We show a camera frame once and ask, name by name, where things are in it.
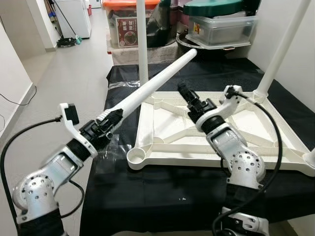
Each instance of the plastic storage box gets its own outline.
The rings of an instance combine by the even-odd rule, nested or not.
[[[147,19],[159,2],[145,0]],[[138,46],[136,0],[104,0],[103,7],[106,10],[112,46]]]
[[[256,21],[256,16],[227,19],[190,16],[186,38],[206,49],[247,46]]]

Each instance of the green lid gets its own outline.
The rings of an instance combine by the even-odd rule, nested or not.
[[[194,0],[184,5],[183,13],[189,16],[223,16],[242,10],[243,0]]]

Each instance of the table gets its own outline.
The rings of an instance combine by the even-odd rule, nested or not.
[[[149,77],[167,64],[149,65]],[[179,82],[195,91],[223,91],[237,84],[252,91],[263,73],[247,59],[193,61],[159,91],[175,91]],[[114,66],[108,75],[105,108],[113,107],[138,86],[138,66]],[[312,149],[315,116],[291,93],[274,81],[269,100]],[[209,230],[225,198],[226,176],[218,168],[147,166],[132,171],[126,153],[134,145],[140,109],[114,133],[111,145],[93,161],[86,190],[81,236],[112,235],[121,231],[162,232]],[[280,171],[266,193],[270,223],[315,213],[315,179],[296,171]]]

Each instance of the black cable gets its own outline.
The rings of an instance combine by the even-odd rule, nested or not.
[[[281,166],[281,162],[282,162],[282,151],[283,151],[283,147],[282,147],[282,139],[281,139],[281,134],[279,131],[279,128],[275,122],[275,120],[272,118],[272,116],[270,115],[270,113],[263,108],[259,103],[252,101],[251,99],[249,99],[249,97],[247,97],[246,95],[242,94],[242,93],[235,93],[236,96],[240,96],[242,98],[245,98],[247,101],[249,101],[250,103],[254,104],[255,106],[257,106],[259,109],[261,109],[266,115],[267,117],[270,119],[272,125],[274,126],[275,132],[277,134],[277,139],[278,139],[278,144],[279,144],[279,152],[278,152],[278,159],[277,159],[277,163],[276,166],[274,168],[274,171],[271,175],[271,177],[268,179],[267,183],[261,188],[259,189],[259,191],[248,201],[244,202],[243,204],[241,204],[240,206],[237,206],[233,209],[231,209],[230,211],[227,211],[226,213],[223,213],[221,215],[219,215],[212,223],[212,234],[213,236],[217,236],[217,231],[216,231],[216,224],[221,221],[223,218],[234,214],[236,212],[239,212],[243,207],[245,207],[247,204],[251,203],[252,201],[254,201],[257,197],[259,197],[261,194],[263,194],[267,188],[270,186],[270,184],[272,183],[272,181],[275,179],[275,177],[277,176],[277,173],[280,169]]]
[[[75,39],[74,38],[63,38],[61,37],[58,41],[57,41],[57,45],[58,47],[71,47],[71,46],[75,46]]]
[[[13,101],[9,100],[8,98],[6,98],[6,97],[5,97],[4,95],[2,95],[1,93],[0,93],[0,96],[3,97],[3,98],[4,98],[5,100],[7,100],[8,102],[14,103],[14,104],[19,105],[19,106],[26,106],[26,105],[29,105],[29,103],[31,102],[31,100],[33,99],[33,97],[36,95],[36,93],[37,93],[37,87],[35,86],[35,93],[34,93],[34,95],[30,98],[30,100],[29,100],[28,103],[26,103],[26,104],[20,104],[20,103],[17,103],[17,102],[13,102]]]
[[[5,169],[4,169],[5,154],[6,154],[7,150],[8,150],[8,148],[9,148],[9,146],[12,144],[12,142],[17,137],[19,137],[21,134],[23,134],[24,132],[26,132],[26,131],[28,131],[30,129],[33,129],[33,128],[37,127],[37,126],[43,125],[43,124],[48,124],[48,123],[52,123],[52,122],[60,122],[61,118],[62,117],[56,117],[54,119],[49,119],[49,120],[46,120],[46,121],[42,121],[42,122],[30,125],[30,126],[24,128],[24,129],[22,129],[21,131],[17,132],[15,135],[13,135],[12,138],[9,139],[9,141],[5,144],[5,146],[4,146],[3,150],[2,150],[2,153],[1,153],[1,156],[0,156],[1,179],[2,179],[2,183],[3,183],[3,188],[4,188],[4,191],[5,191],[6,199],[7,199],[8,203],[9,203],[10,211],[11,211],[11,214],[12,214],[13,221],[14,221],[16,229],[18,229],[18,224],[16,222],[16,216],[17,215],[16,215],[16,212],[15,212],[13,200],[11,198],[8,182],[7,182],[6,176],[5,176]]]
[[[0,130],[0,132],[1,132],[1,131],[3,131],[3,130],[4,130],[4,128],[5,128],[5,118],[4,118],[4,116],[3,116],[3,115],[1,115],[1,114],[0,114],[0,117],[2,117],[2,119],[3,119],[3,129],[2,129],[2,130]]]
[[[72,211],[70,211],[69,213],[62,215],[60,217],[61,219],[72,215],[77,209],[79,209],[79,207],[82,205],[83,200],[84,200],[84,189],[79,184],[77,184],[76,182],[74,182],[72,180],[69,180],[69,183],[73,184],[74,186],[76,186],[81,191],[81,199],[80,199],[79,204]]]

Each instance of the white pole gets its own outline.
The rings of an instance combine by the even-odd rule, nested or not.
[[[142,86],[149,80],[145,0],[137,0],[137,31],[139,54],[139,80],[140,85]]]
[[[277,48],[274,56],[271,59],[271,62],[266,70],[266,73],[262,77],[260,84],[256,90],[254,90],[254,94],[258,96],[268,96],[268,89],[276,76],[276,73],[291,45],[292,40],[301,24],[301,21],[305,15],[305,12],[310,4],[311,0],[301,0],[299,7],[293,19],[287,28],[279,47]]]
[[[303,158],[310,166],[315,168],[315,148],[310,153],[305,153]]]
[[[127,118],[141,103],[149,97],[154,91],[161,87],[166,81],[173,77],[180,69],[182,69],[191,59],[197,55],[196,49],[190,49],[160,73],[155,75],[147,83],[138,88],[135,92],[126,97],[113,108],[105,110],[97,117],[98,120],[103,120],[111,111],[122,109],[123,119]]]

